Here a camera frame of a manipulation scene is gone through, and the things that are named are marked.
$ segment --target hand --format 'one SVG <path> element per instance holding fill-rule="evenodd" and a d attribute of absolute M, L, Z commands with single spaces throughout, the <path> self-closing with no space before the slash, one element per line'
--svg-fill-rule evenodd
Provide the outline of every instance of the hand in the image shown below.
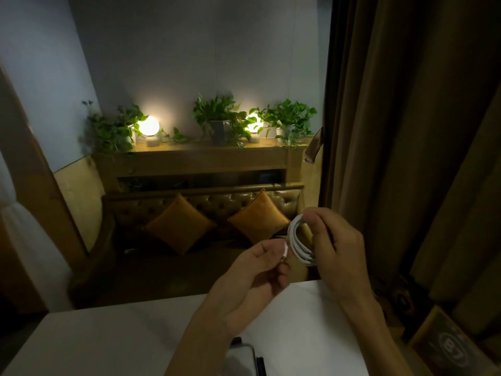
<path fill-rule="evenodd" d="M 210 289 L 200 315 L 223 321 L 232 337 L 240 334 L 289 285 L 291 268 L 280 262 L 284 242 L 265 240 L 238 256 Z"/>
<path fill-rule="evenodd" d="M 306 208 L 303 221 L 313 233 L 320 277 L 340 304 L 373 299 L 362 234 L 329 208 Z"/>

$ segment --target forearm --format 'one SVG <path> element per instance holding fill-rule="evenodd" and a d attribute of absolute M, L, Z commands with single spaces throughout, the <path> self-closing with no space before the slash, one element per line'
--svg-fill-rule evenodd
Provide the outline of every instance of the forearm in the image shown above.
<path fill-rule="evenodd" d="M 342 303 L 370 376 L 411 376 L 413 373 L 386 326 L 383 310 L 372 296 Z"/>
<path fill-rule="evenodd" d="M 224 324 L 202 306 L 186 328 L 165 376 L 216 376 L 232 337 Z"/>

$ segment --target pillow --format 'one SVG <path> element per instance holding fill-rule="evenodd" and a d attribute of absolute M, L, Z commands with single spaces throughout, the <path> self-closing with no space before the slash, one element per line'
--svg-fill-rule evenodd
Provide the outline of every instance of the pillow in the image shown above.
<path fill-rule="evenodd" d="M 216 223 L 178 194 L 174 202 L 159 217 L 149 222 L 145 229 L 184 255 L 214 227 Z"/>
<path fill-rule="evenodd" d="M 253 244 L 271 238 L 290 223 L 264 189 L 246 208 L 230 217 L 228 221 Z"/>

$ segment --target leather sofa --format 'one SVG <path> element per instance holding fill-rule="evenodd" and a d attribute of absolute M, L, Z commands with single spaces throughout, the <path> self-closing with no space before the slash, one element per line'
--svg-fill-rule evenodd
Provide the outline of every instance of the leather sofa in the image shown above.
<path fill-rule="evenodd" d="M 143 228 L 159 216 L 179 191 L 131 192 L 103 197 L 103 221 L 81 271 L 74 273 L 69 295 L 77 308 L 105 306 L 207 293 L 212 284 L 251 246 L 228 218 L 245 208 L 261 189 L 292 220 L 304 208 L 303 184 L 269 184 L 182 190 L 182 195 L 217 227 L 184 256 Z M 286 235 L 287 231 L 277 233 Z M 310 246 L 311 236 L 298 230 Z M 291 281 L 309 279 L 293 256 Z"/>

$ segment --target glowing light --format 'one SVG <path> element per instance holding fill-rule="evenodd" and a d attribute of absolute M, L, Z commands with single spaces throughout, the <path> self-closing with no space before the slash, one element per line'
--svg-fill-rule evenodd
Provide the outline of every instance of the glowing light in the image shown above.
<path fill-rule="evenodd" d="M 255 117 L 258 122 L 256 123 L 251 123 L 249 124 L 245 130 L 248 131 L 248 132 L 251 132 L 251 133 L 257 133 L 259 128 L 262 128 L 265 124 L 264 122 L 261 121 L 261 119 L 258 117 L 258 114 L 257 113 L 252 113 L 249 115 L 249 117 Z"/>
<path fill-rule="evenodd" d="M 153 116 L 148 116 L 146 120 L 139 121 L 139 130 L 145 136 L 154 136 L 160 130 L 160 124 Z"/>

